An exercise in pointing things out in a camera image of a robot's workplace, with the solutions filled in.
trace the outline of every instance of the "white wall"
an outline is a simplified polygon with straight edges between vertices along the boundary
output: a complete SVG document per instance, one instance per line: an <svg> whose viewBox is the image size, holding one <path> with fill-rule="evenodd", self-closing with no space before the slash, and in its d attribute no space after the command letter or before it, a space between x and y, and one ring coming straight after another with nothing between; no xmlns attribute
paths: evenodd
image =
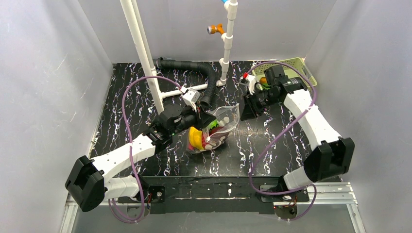
<svg viewBox="0 0 412 233"><path fill-rule="evenodd" d="M338 0L306 63L318 105L356 148L349 173L366 230L411 232L412 2Z"/></svg>
<svg viewBox="0 0 412 233"><path fill-rule="evenodd" d="M138 56L119 0L79 0L112 63ZM305 57L335 0L239 0L231 60ZM220 0L137 0L154 58L217 61L227 25Z"/></svg>
<svg viewBox="0 0 412 233"><path fill-rule="evenodd" d="M78 1L1 1L0 232L59 231L111 73Z"/></svg>

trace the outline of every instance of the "black corrugated hose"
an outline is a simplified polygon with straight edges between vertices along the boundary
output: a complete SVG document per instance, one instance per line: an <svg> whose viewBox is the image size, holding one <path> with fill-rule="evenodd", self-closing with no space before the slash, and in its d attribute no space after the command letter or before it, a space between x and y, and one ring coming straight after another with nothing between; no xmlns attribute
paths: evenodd
<svg viewBox="0 0 412 233"><path fill-rule="evenodd" d="M193 70L199 71L203 75L208 77L207 88L204 91L203 98L199 101L200 105L204 108L210 106L212 98L216 91L216 81L217 73L213 70L212 66L201 62L187 62L187 61L175 61L175 60L164 60L163 58L158 58L154 60L154 65L158 69L181 69L181 70Z"/></svg>

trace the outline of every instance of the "plastic basket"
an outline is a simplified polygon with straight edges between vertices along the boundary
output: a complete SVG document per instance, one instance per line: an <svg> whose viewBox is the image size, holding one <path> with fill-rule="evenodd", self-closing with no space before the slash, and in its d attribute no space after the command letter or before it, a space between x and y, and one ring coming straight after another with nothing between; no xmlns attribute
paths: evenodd
<svg viewBox="0 0 412 233"><path fill-rule="evenodd" d="M302 72L309 79L309 81L312 83L313 86L316 86L318 84L317 81L315 80L314 76L312 75L312 73L309 71L308 67L305 65L305 62L303 61L302 58L295 57L295 58L291 58L291 59L280 60L279 62L283 62L283 63L286 63L288 65L291 65L294 68L296 68L297 70L299 70L300 72ZM276 64L261 65L258 68L254 69L252 71L252 74L254 76L256 76L257 78L265 77L265 70L267 70L268 68L270 68L272 66L275 66L275 65ZM295 71L291 70L289 67L283 66L283 70L285 71L285 74L290 79L300 77ZM306 84L308 89L310 89L308 83L304 80L303 80L303 82Z"/></svg>

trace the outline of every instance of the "plastic bag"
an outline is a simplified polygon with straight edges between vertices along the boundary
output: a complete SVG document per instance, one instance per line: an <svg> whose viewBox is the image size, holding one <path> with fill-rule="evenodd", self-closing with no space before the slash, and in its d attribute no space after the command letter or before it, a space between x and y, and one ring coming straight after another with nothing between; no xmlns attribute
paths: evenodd
<svg viewBox="0 0 412 233"><path fill-rule="evenodd" d="M213 150L223 144L228 137L233 135L233 130L239 123L239 104L235 106L219 107L210 112L216 120L202 131L194 127L189 129L187 150L190 153L200 153Z"/></svg>

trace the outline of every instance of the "orange faucet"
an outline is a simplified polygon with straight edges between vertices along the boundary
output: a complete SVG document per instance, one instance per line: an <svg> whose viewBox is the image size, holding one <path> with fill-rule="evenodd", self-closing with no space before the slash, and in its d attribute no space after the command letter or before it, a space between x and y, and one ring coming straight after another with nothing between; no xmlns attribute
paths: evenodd
<svg viewBox="0 0 412 233"><path fill-rule="evenodd" d="M224 30L222 28L222 24L218 24L217 26L211 25L211 26L207 27L207 33L214 34L216 32L219 32L221 35L223 35Z"/></svg>

